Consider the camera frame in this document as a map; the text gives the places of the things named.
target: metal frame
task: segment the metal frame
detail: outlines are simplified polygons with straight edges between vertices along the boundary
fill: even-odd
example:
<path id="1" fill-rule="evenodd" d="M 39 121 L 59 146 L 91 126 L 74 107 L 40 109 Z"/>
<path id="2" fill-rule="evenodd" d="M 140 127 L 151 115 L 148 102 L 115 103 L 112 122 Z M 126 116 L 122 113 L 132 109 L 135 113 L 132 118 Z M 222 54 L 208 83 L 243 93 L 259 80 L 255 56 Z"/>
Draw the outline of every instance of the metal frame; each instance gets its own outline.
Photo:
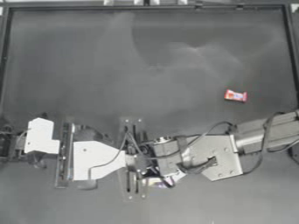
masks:
<path id="1" fill-rule="evenodd" d="M 175 3 L 176 0 L 162 1 L 160 5 L 150 6 L 148 1 L 144 0 L 144 5 L 134 6 L 135 1 L 122 2 L 122 5 L 104 6 L 104 1 L 99 2 L 28 2 L 28 3 L 1 3 L 0 7 L 4 8 L 3 11 L 3 25 L 0 33 L 0 115 L 3 114 L 3 103 L 4 103 L 4 90 L 5 90 L 5 62 L 8 58 L 8 47 L 9 47 L 9 35 L 11 35 L 11 25 L 13 12 L 23 11 L 271 11 L 279 10 L 283 15 L 284 22 L 284 33 L 286 41 L 288 45 L 291 66 L 294 72 L 294 86 L 296 92 L 296 107 L 299 106 L 299 54 L 298 54 L 298 44 L 295 38 L 295 28 L 294 28 L 294 18 L 291 4 L 280 3 L 258 3 L 258 4 L 216 4 L 216 3 L 203 3 L 196 0 L 191 0 L 188 5 L 179 5 Z"/>

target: wire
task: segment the wire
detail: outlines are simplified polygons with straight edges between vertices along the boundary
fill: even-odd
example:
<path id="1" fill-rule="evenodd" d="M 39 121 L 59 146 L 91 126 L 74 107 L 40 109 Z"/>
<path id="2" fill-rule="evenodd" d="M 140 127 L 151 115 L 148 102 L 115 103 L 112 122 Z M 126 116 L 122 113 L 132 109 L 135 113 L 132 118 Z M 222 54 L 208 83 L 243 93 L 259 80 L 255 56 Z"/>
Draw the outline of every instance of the wire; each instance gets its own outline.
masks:
<path id="1" fill-rule="evenodd" d="M 248 175 L 262 165 L 262 162 L 263 162 L 263 154 L 262 154 L 262 152 L 259 152 L 258 154 L 259 154 L 259 158 L 258 158 L 258 161 L 256 161 L 255 166 L 250 169 L 250 171 L 244 171 L 243 172 L 243 175 Z"/>
<path id="2" fill-rule="evenodd" d="M 200 174 L 206 169 L 216 164 L 216 158 L 211 158 L 204 164 L 200 164 L 196 167 L 186 168 L 183 164 L 178 164 L 179 169 L 186 174 Z"/>
<path id="3" fill-rule="evenodd" d="M 24 137 L 24 135 L 27 134 L 28 132 L 28 129 L 21 133 L 21 135 L 16 138 L 16 141 L 15 141 L 15 146 L 17 146 L 19 142 L 21 141 L 21 138 Z"/>
<path id="4" fill-rule="evenodd" d="M 234 124 L 231 122 L 218 122 L 216 124 L 214 124 L 210 128 L 210 130 L 207 132 L 204 132 L 203 134 L 200 134 L 195 139 L 191 140 L 191 142 L 188 143 L 188 147 L 191 147 L 198 141 L 200 141 L 211 132 L 212 130 L 219 127 L 222 124 L 227 124 L 230 127 L 234 126 Z"/>
<path id="5" fill-rule="evenodd" d="M 290 143 L 283 149 L 280 150 L 267 150 L 271 153 L 283 152 L 291 149 L 296 144 L 299 144 L 299 139 L 296 139 L 292 143 Z"/>
<path id="6" fill-rule="evenodd" d="M 264 133 L 263 142 L 262 142 L 262 149 L 260 149 L 260 152 L 258 153 L 259 154 L 259 158 L 258 158 L 255 166 L 250 169 L 250 171 L 243 172 L 243 175 L 248 175 L 263 163 L 263 151 L 264 150 L 270 151 L 268 148 L 267 148 L 268 137 L 270 137 L 270 130 L 272 128 L 272 123 L 274 123 L 275 117 L 278 115 L 282 115 L 282 114 L 283 114 L 283 112 L 276 112 L 266 120 L 266 123 L 264 123 L 266 133 Z"/>
<path id="7" fill-rule="evenodd" d="M 120 155 L 122 150 L 126 147 L 126 142 L 127 142 L 127 133 L 126 133 L 124 140 L 123 140 L 123 143 L 120 145 L 119 151 L 118 151 L 116 155 L 114 156 L 114 158 L 107 163 L 95 165 L 95 166 L 92 166 L 92 167 L 88 168 L 88 179 L 91 179 L 91 170 L 92 169 L 99 168 L 99 167 L 106 166 L 106 165 L 110 165 L 111 163 L 115 162 L 115 160 L 118 159 L 118 157 Z"/>

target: small package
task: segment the small package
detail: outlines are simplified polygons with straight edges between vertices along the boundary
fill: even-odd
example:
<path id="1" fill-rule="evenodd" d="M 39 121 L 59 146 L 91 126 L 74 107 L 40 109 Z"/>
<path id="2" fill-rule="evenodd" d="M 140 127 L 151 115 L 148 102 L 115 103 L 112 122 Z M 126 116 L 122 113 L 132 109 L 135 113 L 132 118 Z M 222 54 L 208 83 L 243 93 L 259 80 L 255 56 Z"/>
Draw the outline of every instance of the small package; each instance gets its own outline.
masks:
<path id="1" fill-rule="evenodd" d="M 236 101 L 236 102 L 246 102 L 248 99 L 248 93 L 244 92 L 242 93 L 236 93 L 232 90 L 227 89 L 227 92 L 224 94 L 224 99 L 226 100 L 231 100 L 231 101 Z"/>

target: white mounting plate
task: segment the white mounting plate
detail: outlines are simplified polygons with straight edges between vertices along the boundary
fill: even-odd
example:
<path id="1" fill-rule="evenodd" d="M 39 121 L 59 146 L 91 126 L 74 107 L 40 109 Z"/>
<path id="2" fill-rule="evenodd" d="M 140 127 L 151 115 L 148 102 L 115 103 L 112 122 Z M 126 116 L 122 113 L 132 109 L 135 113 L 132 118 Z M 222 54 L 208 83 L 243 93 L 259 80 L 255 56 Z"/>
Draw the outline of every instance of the white mounting plate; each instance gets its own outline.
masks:
<path id="1" fill-rule="evenodd" d="M 103 179 L 111 172 L 127 166 L 126 152 L 122 151 L 115 161 L 104 166 L 91 169 L 110 162 L 119 149 L 96 141 L 74 143 L 74 180 Z"/>
<path id="2" fill-rule="evenodd" d="M 28 122 L 24 153 L 41 151 L 59 154 L 60 140 L 52 140 L 53 122 L 36 118 Z"/>

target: candy bar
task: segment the candy bar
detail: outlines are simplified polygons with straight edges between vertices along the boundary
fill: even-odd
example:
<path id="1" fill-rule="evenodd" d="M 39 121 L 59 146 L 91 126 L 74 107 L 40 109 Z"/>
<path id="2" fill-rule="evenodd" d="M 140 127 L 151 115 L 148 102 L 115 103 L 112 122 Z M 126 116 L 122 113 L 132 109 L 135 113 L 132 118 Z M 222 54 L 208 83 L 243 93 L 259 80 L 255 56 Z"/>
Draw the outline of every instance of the candy bar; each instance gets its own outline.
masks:
<path id="1" fill-rule="evenodd" d="M 242 93 L 236 93 L 232 90 L 227 89 L 227 92 L 224 94 L 224 99 L 231 100 L 231 101 L 238 101 L 238 102 L 246 102 L 248 99 L 248 93 L 244 92 L 242 94 Z"/>

